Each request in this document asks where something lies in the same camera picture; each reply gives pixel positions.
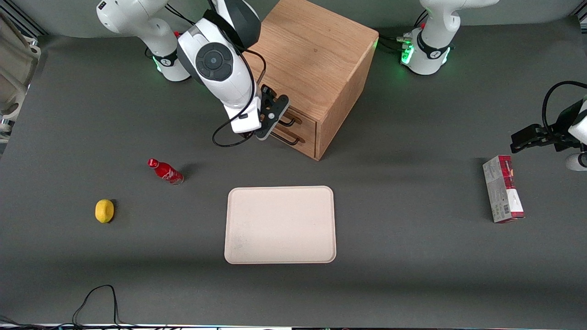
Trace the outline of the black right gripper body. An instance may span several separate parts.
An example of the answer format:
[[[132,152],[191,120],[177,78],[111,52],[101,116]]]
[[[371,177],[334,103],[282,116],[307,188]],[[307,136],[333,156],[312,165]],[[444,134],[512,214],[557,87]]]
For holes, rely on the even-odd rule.
[[[282,114],[276,114],[274,112],[274,102],[277,96],[275,90],[263,84],[261,86],[261,109],[260,114],[262,115],[262,121],[271,121],[271,126],[277,123],[281,119]]]

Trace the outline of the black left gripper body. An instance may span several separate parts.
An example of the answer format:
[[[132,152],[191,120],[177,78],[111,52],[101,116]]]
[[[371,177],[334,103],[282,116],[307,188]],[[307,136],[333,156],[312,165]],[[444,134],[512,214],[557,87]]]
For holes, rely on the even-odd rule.
[[[562,152],[566,149],[579,149],[581,152],[586,151],[585,142],[581,142],[579,138],[570,133],[571,126],[578,123],[582,106],[583,102],[571,104],[559,114],[556,122],[550,125],[547,119],[547,103],[543,103],[541,118],[544,129],[547,132],[545,145],[554,145],[556,152]]]

